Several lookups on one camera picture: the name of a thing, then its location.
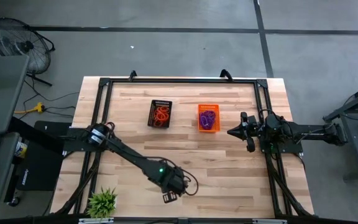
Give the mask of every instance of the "orange basket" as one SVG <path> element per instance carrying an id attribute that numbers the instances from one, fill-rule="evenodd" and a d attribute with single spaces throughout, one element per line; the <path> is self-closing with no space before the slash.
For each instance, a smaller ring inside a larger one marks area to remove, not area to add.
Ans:
<path id="1" fill-rule="evenodd" d="M 200 114 L 204 111 L 214 111 L 216 114 L 215 117 L 215 122 L 212 125 L 211 130 L 205 130 L 201 125 L 200 125 Z M 219 120 L 219 105 L 198 105 L 198 116 L 197 116 L 197 121 L 198 121 L 198 130 L 202 131 L 202 132 L 209 132 L 209 133 L 214 133 L 214 132 L 218 132 L 221 130 L 221 125 L 220 125 L 220 120 Z"/>

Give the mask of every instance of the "purple object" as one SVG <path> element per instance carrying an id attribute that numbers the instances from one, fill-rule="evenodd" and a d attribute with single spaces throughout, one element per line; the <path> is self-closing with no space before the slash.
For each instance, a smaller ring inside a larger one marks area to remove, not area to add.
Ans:
<path id="1" fill-rule="evenodd" d="M 215 123 L 216 114 L 214 111 L 200 113 L 200 125 L 204 130 L 211 130 Z"/>

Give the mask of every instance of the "yellow cable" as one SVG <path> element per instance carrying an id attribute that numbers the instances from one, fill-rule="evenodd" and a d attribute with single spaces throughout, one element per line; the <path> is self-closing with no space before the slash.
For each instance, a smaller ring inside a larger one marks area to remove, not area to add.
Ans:
<path id="1" fill-rule="evenodd" d="M 14 113 L 18 113 L 18 114 L 23 114 L 23 113 L 31 113 L 31 112 L 34 112 L 34 111 L 38 111 L 38 113 L 42 113 L 44 112 L 43 110 L 43 105 L 41 102 L 38 102 L 37 103 L 37 106 L 35 106 L 34 108 L 32 108 L 31 110 L 26 110 L 26 111 L 15 111 Z"/>
<path id="2" fill-rule="evenodd" d="M 26 110 L 26 111 L 15 111 L 15 113 L 30 113 L 33 111 L 36 111 L 37 109 L 31 109 L 31 110 Z"/>

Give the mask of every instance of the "desk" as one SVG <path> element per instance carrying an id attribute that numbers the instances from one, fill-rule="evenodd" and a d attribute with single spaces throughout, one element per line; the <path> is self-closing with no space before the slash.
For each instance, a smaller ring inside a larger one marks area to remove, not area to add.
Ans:
<path id="1" fill-rule="evenodd" d="M 73 127 L 91 123 L 100 77 L 84 77 Z M 282 79 L 267 79 L 273 110 L 291 120 L 291 111 Z M 152 100 L 173 101 L 168 129 L 147 126 Z M 221 131 L 200 133 L 197 105 L 219 104 Z M 104 100 L 101 101 L 98 122 Z M 190 171 L 200 183 L 195 196 L 182 196 L 164 204 L 160 189 L 141 171 L 111 152 L 102 154 L 96 192 L 116 188 L 114 217 L 273 217 L 264 155 L 258 149 L 246 151 L 246 143 L 226 134 L 240 122 L 240 112 L 257 115 L 252 85 L 211 83 L 115 83 L 108 121 L 116 124 L 116 136 L 145 156 L 163 156 Z M 84 153 L 75 152 L 63 161 L 51 212 L 57 211 L 78 185 Z M 305 172 L 299 159 L 283 154 L 287 184 L 307 211 L 313 213 Z M 190 183 L 189 192 L 194 190 Z M 281 191 L 280 207 L 284 210 Z M 86 205 L 83 197 L 82 209 Z"/>

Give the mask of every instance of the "succulent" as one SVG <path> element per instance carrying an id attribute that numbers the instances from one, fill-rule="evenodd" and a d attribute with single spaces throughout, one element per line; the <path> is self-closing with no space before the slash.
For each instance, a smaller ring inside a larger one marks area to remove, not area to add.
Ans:
<path id="1" fill-rule="evenodd" d="M 103 190 L 98 194 L 93 194 L 89 198 L 89 207 L 86 214 L 91 218 L 108 218 L 110 214 L 116 209 L 116 197 L 114 190 L 110 191 L 110 188 Z"/>

